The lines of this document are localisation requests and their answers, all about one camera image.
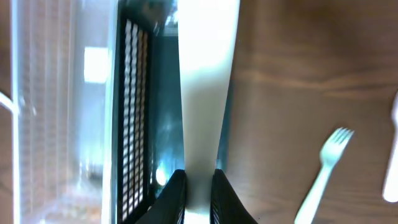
white cable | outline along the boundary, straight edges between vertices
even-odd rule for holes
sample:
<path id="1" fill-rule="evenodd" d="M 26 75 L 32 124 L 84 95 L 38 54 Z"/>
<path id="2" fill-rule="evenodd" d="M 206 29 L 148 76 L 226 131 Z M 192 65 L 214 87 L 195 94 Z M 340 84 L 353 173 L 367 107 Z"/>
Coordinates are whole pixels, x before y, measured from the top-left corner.
<path id="1" fill-rule="evenodd" d="M 15 111 L 15 106 L 12 100 L 2 92 L 0 92 L 0 104 L 9 109 L 11 112 Z"/>

utensil handle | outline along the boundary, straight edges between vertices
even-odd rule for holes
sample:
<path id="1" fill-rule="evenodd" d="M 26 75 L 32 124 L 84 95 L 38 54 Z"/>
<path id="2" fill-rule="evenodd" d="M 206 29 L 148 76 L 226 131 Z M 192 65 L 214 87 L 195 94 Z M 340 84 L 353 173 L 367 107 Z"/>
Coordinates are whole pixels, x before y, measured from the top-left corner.
<path id="1" fill-rule="evenodd" d="M 392 143 L 390 161 L 384 181 L 383 198 L 388 202 L 398 202 L 398 133 Z"/>
<path id="2" fill-rule="evenodd" d="M 312 185 L 310 192 L 308 193 L 300 207 L 300 210 L 297 213 L 296 219 L 294 220 L 295 224 L 310 224 L 312 222 L 315 213 L 317 212 L 323 192 L 325 191 L 325 187 L 328 183 L 331 170 L 331 167 L 322 167 L 317 179 Z"/>

wooden table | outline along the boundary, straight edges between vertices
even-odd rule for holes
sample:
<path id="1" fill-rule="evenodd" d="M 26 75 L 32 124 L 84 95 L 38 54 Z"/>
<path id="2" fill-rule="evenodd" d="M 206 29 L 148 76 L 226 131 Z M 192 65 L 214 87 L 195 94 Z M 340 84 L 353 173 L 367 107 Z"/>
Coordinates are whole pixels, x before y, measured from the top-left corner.
<path id="1" fill-rule="evenodd" d="M 396 0 L 241 0 L 227 176 L 259 223 L 293 223 L 340 126 L 356 132 L 314 223 L 398 223 L 398 203 L 382 199 L 397 9 Z"/>

clear plastic container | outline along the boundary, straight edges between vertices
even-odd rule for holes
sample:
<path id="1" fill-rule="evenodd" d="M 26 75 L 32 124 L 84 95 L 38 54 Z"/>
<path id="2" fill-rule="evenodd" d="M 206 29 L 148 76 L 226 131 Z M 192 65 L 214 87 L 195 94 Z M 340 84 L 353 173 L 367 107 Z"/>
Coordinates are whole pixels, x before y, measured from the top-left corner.
<path id="1" fill-rule="evenodd" d="M 14 223 L 110 223 L 117 3 L 12 1 Z"/>

fork handle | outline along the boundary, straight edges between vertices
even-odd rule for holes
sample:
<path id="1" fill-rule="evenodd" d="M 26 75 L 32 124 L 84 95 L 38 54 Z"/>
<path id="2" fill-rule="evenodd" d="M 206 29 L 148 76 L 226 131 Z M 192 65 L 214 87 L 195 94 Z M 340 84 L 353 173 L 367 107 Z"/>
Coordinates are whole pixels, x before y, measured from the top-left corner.
<path id="1" fill-rule="evenodd" d="M 331 170 L 332 167 L 322 166 L 317 179 L 297 213 L 294 224 L 311 224 L 328 183 Z"/>

